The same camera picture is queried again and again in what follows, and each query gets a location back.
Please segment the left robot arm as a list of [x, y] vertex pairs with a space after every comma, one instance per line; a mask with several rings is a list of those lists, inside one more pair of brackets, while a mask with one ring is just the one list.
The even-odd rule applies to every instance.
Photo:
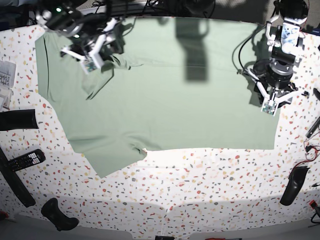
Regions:
[[259, 94], [261, 111], [275, 115], [278, 108], [290, 104], [294, 97], [309, 97], [291, 81], [303, 59], [304, 39], [301, 25], [307, 20], [309, 8], [304, 0], [276, 0], [265, 29], [268, 58], [243, 67], [238, 73], [249, 76]]

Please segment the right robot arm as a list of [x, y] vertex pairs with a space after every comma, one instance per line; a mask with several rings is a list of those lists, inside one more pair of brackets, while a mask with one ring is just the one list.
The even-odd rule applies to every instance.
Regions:
[[111, 55], [124, 53], [123, 19], [112, 17], [112, 1], [104, 4], [103, 12], [84, 15], [75, 0], [41, 0], [35, 12], [42, 28], [71, 41], [60, 50], [61, 57], [76, 59], [87, 74], [101, 69]]

